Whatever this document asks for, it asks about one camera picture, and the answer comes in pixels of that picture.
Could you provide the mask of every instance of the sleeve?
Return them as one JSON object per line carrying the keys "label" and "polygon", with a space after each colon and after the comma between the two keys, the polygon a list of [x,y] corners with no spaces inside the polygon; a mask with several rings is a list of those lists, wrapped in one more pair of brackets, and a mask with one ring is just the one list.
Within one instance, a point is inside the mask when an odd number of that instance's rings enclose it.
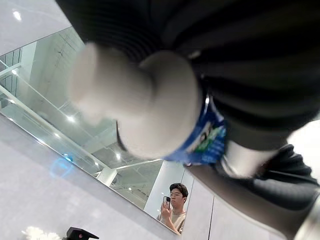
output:
{"label": "sleeve", "polygon": [[182,234],[182,231],[184,230],[184,225],[185,225],[185,219],[183,219],[183,221],[180,224],[179,229],[177,229],[177,231]]}

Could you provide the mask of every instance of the white bottle cap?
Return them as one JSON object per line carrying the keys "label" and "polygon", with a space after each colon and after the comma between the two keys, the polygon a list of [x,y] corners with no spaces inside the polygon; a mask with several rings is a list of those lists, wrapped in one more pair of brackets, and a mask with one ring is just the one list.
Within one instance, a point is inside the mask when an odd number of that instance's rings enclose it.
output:
{"label": "white bottle cap", "polygon": [[120,51],[93,43],[75,61],[69,95],[90,122],[116,119],[127,150],[148,159],[177,150],[202,106],[197,79],[184,58],[157,52],[138,67]]}
{"label": "white bottle cap", "polygon": [[89,43],[74,63],[69,97],[90,123],[102,118],[134,121],[148,109],[151,84],[122,52]]}

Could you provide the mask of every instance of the person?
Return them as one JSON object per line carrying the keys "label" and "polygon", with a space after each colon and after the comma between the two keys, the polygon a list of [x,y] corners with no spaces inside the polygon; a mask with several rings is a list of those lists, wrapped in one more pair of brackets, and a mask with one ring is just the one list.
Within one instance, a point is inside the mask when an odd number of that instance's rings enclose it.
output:
{"label": "person", "polygon": [[170,198],[172,208],[161,205],[161,213],[156,218],[178,235],[181,235],[186,218],[184,205],[188,197],[188,189],[182,183],[174,183],[170,186]]}

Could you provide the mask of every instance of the bottle label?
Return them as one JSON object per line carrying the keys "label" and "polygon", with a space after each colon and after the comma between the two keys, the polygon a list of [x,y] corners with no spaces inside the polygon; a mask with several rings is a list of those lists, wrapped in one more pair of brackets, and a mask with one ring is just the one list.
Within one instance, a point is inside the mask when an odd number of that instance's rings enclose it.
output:
{"label": "bottle label", "polygon": [[184,165],[214,164],[225,153],[225,136],[224,118],[217,111],[213,100],[207,96],[188,139],[164,159]]}

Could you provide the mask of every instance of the black object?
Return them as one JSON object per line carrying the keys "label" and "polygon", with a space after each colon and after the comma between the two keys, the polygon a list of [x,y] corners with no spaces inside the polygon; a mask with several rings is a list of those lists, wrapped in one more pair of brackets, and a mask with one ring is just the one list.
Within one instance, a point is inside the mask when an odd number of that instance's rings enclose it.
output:
{"label": "black object", "polygon": [[90,238],[99,239],[99,237],[86,230],[72,226],[66,232],[66,237],[64,237],[62,240],[88,240]]}
{"label": "black object", "polygon": [[189,59],[226,119],[228,140],[282,147],[320,108],[320,1],[56,0],[84,42],[139,64]]}
{"label": "black object", "polygon": [[168,206],[168,209],[170,210],[170,202],[171,202],[171,198],[168,196],[164,196],[163,197],[163,204]]}

